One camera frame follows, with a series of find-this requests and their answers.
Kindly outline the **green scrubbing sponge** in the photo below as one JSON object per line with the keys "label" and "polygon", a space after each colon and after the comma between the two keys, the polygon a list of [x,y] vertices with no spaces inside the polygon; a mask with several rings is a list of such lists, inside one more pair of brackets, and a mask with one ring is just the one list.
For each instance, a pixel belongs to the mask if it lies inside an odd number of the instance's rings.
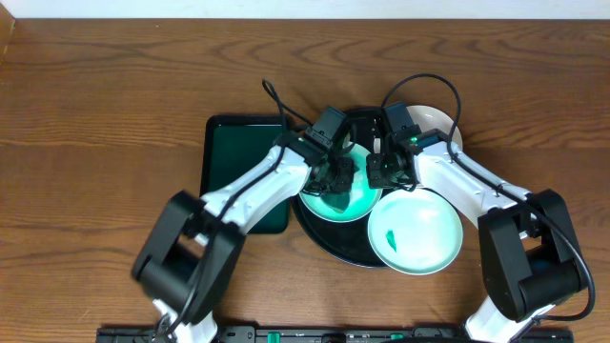
{"label": "green scrubbing sponge", "polygon": [[349,192],[325,193],[321,196],[323,203],[337,213],[344,213],[350,206],[351,194]]}

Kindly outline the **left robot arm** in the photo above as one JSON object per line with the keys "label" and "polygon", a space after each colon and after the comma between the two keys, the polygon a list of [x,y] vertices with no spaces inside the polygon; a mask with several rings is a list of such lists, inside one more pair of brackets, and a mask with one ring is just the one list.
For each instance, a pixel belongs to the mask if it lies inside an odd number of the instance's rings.
{"label": "left robot arm", "polygon": [[279,203],[305,190],[312,173],[346,154],[350,138],[279,136],[265,157],[229,185],[165,205],[132,266],[160,311],[155,342],[210,342],[213,309],[226,291],[249,231]]}

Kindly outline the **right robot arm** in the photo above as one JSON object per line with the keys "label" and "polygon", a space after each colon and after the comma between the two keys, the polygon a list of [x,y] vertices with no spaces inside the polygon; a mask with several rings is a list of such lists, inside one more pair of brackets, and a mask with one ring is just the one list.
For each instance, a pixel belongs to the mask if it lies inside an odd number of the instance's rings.
{"label": "right robot arm", "polygon": [[382,153],[366,158],[370,187],[389,199],[428,189],[478,228],[488,295],[465,324],[476,341],[513,342],[573,294],[588,292],[577,321],[594,308],[596,289],[563,198],[552,190],[531,193],[497,177],[467,156],[451,133],[413,125],[388,132]]}

